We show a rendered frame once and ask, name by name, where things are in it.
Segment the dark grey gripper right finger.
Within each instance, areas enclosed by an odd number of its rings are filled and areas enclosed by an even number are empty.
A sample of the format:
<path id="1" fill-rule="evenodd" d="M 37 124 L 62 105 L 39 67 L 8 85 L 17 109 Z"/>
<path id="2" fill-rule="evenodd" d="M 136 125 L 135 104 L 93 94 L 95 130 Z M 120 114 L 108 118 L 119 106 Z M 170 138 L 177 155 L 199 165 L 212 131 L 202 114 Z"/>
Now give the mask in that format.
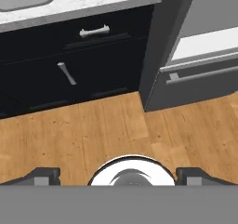
<path id="1" fill-rule="evenodd" d="M 205 185 L 232 185 L 232 182 L 221 178 L 215 178 L 207 174 L 200 167 L 178 167 L 176 184 L 184 186 L 205 186 Z"/>

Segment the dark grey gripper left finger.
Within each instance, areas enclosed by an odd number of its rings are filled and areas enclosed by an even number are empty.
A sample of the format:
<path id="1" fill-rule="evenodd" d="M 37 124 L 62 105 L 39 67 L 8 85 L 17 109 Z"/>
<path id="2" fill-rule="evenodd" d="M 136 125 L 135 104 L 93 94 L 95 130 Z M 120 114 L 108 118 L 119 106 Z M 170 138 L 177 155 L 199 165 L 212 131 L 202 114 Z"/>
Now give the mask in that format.
<path id="1" fill-rule="evenodd" d="M 16 186 L 59 186 L 60 169 L 58 167 L 36 167 L 24 177 L 11 179 L 3 183 Z"/>

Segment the white and black round object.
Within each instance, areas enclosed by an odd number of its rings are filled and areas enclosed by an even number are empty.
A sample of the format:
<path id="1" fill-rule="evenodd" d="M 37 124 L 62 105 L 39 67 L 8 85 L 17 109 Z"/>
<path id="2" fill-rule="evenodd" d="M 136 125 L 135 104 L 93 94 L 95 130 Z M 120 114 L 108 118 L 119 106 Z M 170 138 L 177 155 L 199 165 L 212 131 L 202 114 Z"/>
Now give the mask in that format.
<path id="1" fill-rule="evenodd" d="M 172 173 L 161 163 L 138 154 L 115 157 L 102 165 L 88 186 L 174 186 Z"/>

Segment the black cupboard door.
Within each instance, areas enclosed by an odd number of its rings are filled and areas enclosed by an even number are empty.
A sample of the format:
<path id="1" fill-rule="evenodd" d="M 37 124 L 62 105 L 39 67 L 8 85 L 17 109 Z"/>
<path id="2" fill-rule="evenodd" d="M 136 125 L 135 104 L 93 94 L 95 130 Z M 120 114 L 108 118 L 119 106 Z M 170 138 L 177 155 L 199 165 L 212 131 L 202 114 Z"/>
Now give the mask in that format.
<path id="1" fill-rule="evenodd" d="M 126 39 L 0 66 L 0 119 L 139 89 L 147 40 Z M 76 81 L 72 86 L 58 63 Z"/>

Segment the grey fridge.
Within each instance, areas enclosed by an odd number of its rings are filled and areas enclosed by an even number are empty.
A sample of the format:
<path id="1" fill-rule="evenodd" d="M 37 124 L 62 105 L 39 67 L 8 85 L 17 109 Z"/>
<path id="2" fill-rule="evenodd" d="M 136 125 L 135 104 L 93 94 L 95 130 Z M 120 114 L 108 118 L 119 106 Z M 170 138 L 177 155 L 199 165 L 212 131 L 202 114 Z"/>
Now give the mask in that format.
<path id="1" fill-rule="evenodd" d="M 139 94 L 146 112 L 238 90 L 238 72 L 165 81 L 238 66 L 238 0 L 162 0 L 154 7 Z"/>

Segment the black drawer front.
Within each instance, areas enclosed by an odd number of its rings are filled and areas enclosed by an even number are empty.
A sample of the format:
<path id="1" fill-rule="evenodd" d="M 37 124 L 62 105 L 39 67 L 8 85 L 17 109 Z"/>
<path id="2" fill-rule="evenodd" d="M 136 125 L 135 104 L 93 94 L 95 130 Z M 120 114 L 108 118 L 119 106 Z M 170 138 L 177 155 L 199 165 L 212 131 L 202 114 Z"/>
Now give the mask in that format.
<path id="1" fill-rule="evenodd" d="M 0 64 L 60 53 L 73 48 L 116 42 L 131 37 L 147 37 L 154 5 L 66 20 L 0 33 Z M 109 33 L 85 38 L 79 35 L 84 29 L 95 30 L 108 25 Z"/>

